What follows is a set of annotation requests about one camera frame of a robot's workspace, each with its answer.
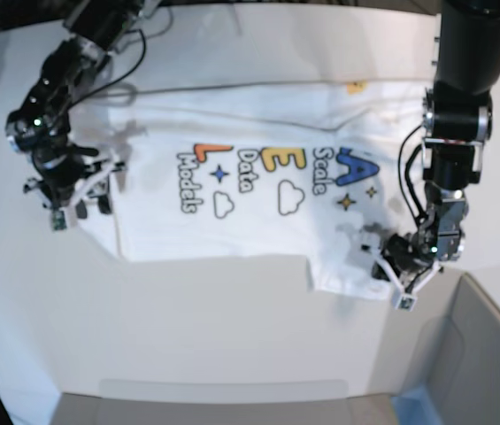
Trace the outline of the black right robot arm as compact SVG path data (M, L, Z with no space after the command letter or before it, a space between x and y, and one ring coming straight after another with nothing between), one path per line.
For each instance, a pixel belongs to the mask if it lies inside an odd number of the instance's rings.
M78 211L86 198L101 213L111 213L110 177L125 164L114 150L80 146L70 137L70 112L100 93L96 79L112 56L125 49L133 33L146 43L138 23L155 1L81 1L65 19L69 36L44 60L36 83L21 106L7 116L7 141L27 157L37 172L24 184L38 193L55 230L67 227L67 212Z

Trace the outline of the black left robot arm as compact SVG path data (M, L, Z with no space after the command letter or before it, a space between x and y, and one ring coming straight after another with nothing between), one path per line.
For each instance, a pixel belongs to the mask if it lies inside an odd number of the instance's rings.
M400 190L415 230L365 233L372 276L393 285L391 303L411 311L418 294L465 248L465 189L481 180L491 137L491 90L500 77L500 1L444 1L435 38L435 77L423 99L422 140L397 161Z

